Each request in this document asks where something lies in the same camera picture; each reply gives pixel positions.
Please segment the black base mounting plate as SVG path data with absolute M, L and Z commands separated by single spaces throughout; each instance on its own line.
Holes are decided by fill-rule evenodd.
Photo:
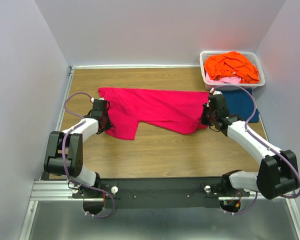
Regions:
M 224 200 L 235 204 L 248 197 L 243 189 L 225 191 L 221 177 L 103 178 L 102 191 L 80 187 L 74 198 L 106 209 L 219 208 Z

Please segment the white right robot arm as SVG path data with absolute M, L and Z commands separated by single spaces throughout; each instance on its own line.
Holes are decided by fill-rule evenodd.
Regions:
M 291 150 L 283 151 L 270 144 L 238 115 L 230 115 L 225 108 L 214 109 L 203 105 L 201 123 L 215 127 L 240 144 L 258 163 L 257 172 L 234 170 L 221 177 L 220 191 L 231 196 L 239 189 L 261 193 L 272 200 L 276 197 L 297 198 L 300 196 L 300 175 L 297 157 Z

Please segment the white plastic laundry basket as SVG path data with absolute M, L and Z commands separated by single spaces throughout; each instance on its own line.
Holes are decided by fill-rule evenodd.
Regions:
M 257 55 L 247 51 L 202 51 L 199 54 L 205 88 L 231 85 L 255 89 L 265 85 L 265 75 Z

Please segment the orange t shirt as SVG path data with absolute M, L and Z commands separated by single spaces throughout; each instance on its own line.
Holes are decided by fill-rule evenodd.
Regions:
M 249 59 L 237 51 L 209 56 L 204 62 L 205 75 L 212 80 L 224 77 L 240 77 L 240 84 L 260 82 L 259 71 Z

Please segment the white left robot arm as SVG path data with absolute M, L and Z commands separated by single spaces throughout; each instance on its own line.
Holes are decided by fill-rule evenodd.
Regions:
M 65 176 L 91 198 L 110 194 L 100 185 L 100 175 L 84 166 L 84 142 L 112 127 L 107 110 L 91 110 L 74 126 L 49 134 L 43 168 L 48 174 Z

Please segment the light pink t shirt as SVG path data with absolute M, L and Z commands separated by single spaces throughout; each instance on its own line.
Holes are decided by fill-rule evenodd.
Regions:
M 221 77 L 220 79 L 211 79 L 208 74 L 206 74 L 205 79 L 209 83 L 217 84 L 240 84 L 242 81 L 242 78 L 237 76 Z

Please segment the aluminium front frame rail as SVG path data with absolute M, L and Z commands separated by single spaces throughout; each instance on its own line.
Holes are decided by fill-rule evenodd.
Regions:
M 79 187 L 72 183 L 67 183 L 65 180 L 40 180 L 35 181 L 31 190 L 30 198 L 33 201 L 84 201 L 83 198 L 75 198 L 73 195 L 78 193 Z M 241 196 L 244 198 L 251 198 L 253 193 L 249 196 Z

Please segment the folded blue t shirt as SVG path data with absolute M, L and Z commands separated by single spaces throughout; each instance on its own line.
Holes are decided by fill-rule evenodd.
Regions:
M 254 103 L 251 97 L 242 89 L 221 90 L 226 99 L 230 115 L 238 115 L 246 121 L 254 110 Z

